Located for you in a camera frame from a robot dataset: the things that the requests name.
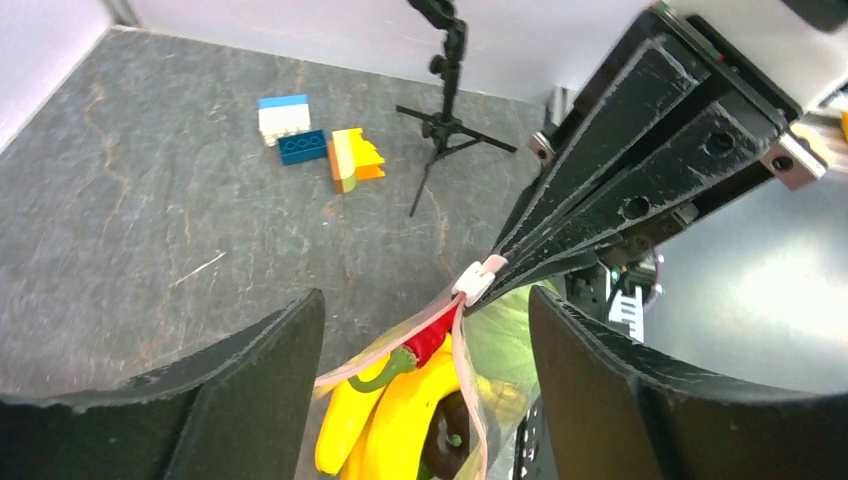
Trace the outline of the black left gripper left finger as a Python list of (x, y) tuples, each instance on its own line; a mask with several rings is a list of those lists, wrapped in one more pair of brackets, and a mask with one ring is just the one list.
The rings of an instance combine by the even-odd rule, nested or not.
[(325, 327), (313, 289), (112, 390), (1, 399), (5, 479), (291, 479)]

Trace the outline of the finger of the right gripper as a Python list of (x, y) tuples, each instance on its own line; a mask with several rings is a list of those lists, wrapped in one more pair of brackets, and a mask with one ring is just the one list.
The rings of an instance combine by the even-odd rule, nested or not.
[(556, 242), (547, 241), (540, 252), (511, 262), (495, 253), (496, 245), (517, 223), (546, 167), (579, 123), (575, 105), (554, 129), (557, 148), (552, 160), (514, 203), (485, 261), (488, 286), (468, 304), (470, 311), (515, 288), (598, 263), (605, 251), (624, 242), (630, 229), (666, 215), (741, 174), (788, 126), (780, 110), (763, 103), (684, 99), (625, 152), (620, 171), (572, 223), (569, 237), (578, 243), (574, 249), (560, 250)]
[(671, 34), (621, 41), (578, 97), (579, 123), (495, 253), (516, 262), (540, 252), (547, 241), (560, 250), (574, 249), (572, 223), (620, 171), (625, 152), (708, 75), (698, 57)]

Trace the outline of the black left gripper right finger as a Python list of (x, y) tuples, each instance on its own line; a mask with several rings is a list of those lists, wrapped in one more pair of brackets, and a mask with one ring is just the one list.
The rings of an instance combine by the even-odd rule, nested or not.
[(561, 479), (843, 479), (847, 397), (706, 370), (543, 287), (532, 349)]

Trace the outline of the pale green cabbage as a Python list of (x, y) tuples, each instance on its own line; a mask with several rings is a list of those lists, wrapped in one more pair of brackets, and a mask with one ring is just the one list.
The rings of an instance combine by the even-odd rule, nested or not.
[(538, 391), (528, 314), (532, 288), (526, 285), (514, 289), (463, 320), (468, 357), (475, 372), (531, 396)]

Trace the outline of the yellow banana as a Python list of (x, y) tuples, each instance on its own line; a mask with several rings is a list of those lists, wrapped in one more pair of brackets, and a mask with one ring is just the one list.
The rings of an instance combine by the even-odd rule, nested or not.
[(436, 406), (456, 391), (451, 337), (422, 368), (374, 392), (340, 383), (316, 440), (316, 470), (341, 479), (416, 479)]

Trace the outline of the clear zip top bag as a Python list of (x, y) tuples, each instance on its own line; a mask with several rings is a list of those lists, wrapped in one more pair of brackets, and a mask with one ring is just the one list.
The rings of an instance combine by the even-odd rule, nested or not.
[(319, 376), (313, 469), (341, 479), (483, 479), (539, 394), (529, 286), (471, 264), (426, 308)]

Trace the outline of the red chili pepper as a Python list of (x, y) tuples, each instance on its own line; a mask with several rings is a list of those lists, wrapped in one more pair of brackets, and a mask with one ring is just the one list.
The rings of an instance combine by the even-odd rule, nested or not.
[(396, 347), (388, 356), (382, 370), (370, 380), (359, 375), (351, 377), (351, 387), (361, 393), (370, 393), (386, 387), (397, 376), (423, 367), (442, 347), (451, 332), (457, 307), (450, 309), (429, 326)]

